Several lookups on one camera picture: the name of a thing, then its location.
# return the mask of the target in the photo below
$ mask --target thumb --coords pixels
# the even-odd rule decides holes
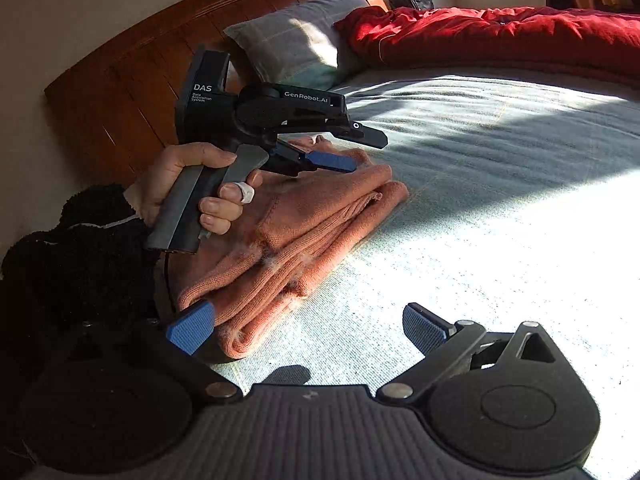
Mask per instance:
[[[210,168],[224,168],[236,160],[235,153],[221,150],[208,142],[191,142],[174,147],[174,161],[176,166],[209,166]]]

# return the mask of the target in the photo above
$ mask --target blue gripper pad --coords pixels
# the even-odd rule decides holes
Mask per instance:
[[[351,173],[356,171],[356,161],[350,156],[334,155],[333,153],[311,152],[305,155],[306,160],[324,170]]]
[[[456,333],[456,328],[417,303],[409,303],[402,312],[402,328],[423,354],[435,350]]]
[[[166,328],[166,338],[189,355],[213,334],[216,311],[209,301],[201,300],[190,306],[183,316]]]

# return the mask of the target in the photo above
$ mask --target ring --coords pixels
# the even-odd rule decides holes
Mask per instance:
[[[240,188],[240,191],[242,192],[242,200],[240,201],[240,203],[250,204],[251,200],[254,199],[255,189],[249,186],[246,182],[234,182],[234,184],[236,184],[236,186],[238,186]]]

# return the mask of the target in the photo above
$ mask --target hand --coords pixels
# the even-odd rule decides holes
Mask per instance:
[[[145,224],[152,227],[158,218],[162,200],[182,168],[200,164],[210,168],[225,168],[234,160],[235,153],[224,152],[208,142],[167,146],[145,174],[125,190],[124,197]],[[262,174],[259,170],[252,171],[246,182],[251,187],[259,187]],[[220,186],[218,197],[205,197],[198,206],[202,213],[202,227],[222,235],[229,231],[231,222],[242,214],[242,192],[236,184],[227,183]]]

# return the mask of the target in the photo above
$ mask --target folded sweater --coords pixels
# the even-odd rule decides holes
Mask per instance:
[[[407,197],[391,168],[363,150],[337,150],[318,137],[293,141],[304,150],[349,155],[353,173],[317,170],[296,178],[266,173],[264,184],[231,229],[204,240],[196,255],[175,254],[172,290],[183,310],[207,298],[216,310],[224,353],[241,358],[260,343]]]

